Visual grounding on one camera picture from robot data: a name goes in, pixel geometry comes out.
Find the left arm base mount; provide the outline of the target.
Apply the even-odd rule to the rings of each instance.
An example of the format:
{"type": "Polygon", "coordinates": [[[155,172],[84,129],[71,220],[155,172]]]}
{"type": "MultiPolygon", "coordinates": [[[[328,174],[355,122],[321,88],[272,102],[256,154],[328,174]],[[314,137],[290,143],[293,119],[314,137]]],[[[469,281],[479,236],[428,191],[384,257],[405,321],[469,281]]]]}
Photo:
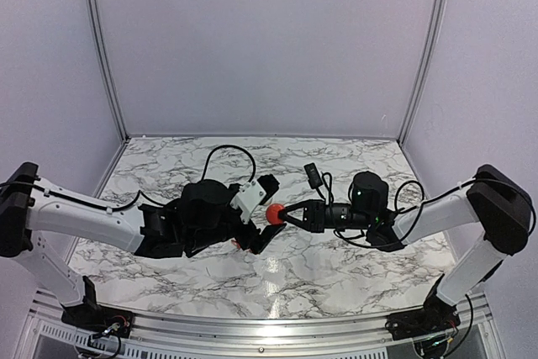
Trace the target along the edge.
{"type": "Polygon", "coordinates": [[[105,336],[105,330],[118,325],[117,330],[110,334],[120,338],[128,338],[133,326],[135,315],[133,312],[101,305],[93,282],[86,276],[82,277],[84,293],[82,302],[75,306],[61,305],[63,313],[61,322],[84,330],[93,331],[98,336],[105,336]]]}

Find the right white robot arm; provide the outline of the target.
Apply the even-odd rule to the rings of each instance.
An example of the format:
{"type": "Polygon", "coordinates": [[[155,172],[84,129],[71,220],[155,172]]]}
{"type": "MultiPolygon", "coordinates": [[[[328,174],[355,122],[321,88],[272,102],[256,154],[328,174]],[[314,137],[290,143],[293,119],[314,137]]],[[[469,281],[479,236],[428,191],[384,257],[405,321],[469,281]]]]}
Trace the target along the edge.
{"type": "Polygon", "coordinates": [[[433,332],[449,318],[449,308],[480,282],[491,277],[507,256],[522,251],[534,231],[536,213],[529,194],[491,165],[482,165],[469,180],[413,207],[390,209],[388,184],[373,172],[359,172],[351,182],[349,203],[309,199],[272,205],[271,224],[293,224],[309,233],[333,230],[342,236],[359,230],[362,248],[401,251],[431,235],[462,226],[483,228],[474,245],[435,284],[416,324],[433,332]]]}

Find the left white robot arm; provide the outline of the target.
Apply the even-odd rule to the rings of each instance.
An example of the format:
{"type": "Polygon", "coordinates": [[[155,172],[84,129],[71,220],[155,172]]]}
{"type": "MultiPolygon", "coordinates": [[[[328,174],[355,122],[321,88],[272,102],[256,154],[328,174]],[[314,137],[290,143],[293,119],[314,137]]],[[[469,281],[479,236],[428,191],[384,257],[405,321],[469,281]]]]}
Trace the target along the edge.
{"type": "Polygon", "coordinates": [[[119,206],[64,190],[37,171],[37,165],[25,162],[1,186],[1,255],[33,273],[89,330],[105,324],[106,311],[97,304],[92,282],[45,246],[43,232],[164,259],[192,257],[227,240],[259,254],[284,227],[276,223],[260,230],[251,220],[279,188],[273,175],[230,186],[203,179],[188,183],[179,198],[163,206],[135,201],[119,206]]]}

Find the red round charging case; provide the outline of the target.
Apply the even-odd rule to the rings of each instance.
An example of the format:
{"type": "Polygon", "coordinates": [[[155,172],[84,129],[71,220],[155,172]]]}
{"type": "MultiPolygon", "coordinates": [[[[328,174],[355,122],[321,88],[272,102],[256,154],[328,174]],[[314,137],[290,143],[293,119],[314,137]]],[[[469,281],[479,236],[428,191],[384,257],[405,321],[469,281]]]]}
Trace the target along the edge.
{"type": "Polygon", "coordinates": [[[272,203],[266,208],[266,220],[270,225],[285,224],[280,213],[285,209],[285,206],[279,203],[272,203]]]}

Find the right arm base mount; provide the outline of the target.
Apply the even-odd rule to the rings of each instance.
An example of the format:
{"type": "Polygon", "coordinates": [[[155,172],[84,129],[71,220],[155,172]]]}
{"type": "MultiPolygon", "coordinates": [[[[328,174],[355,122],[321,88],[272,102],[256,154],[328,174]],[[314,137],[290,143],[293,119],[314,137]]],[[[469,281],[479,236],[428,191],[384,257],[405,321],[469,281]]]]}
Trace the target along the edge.
{"type": "Polygon", "coordinates": [[[389,314],[386,318],[385,329],[394,341],[452,330],[461,324],[456,306],[449,305],[437,296],[438,280],[418,309],[389,314]]]}

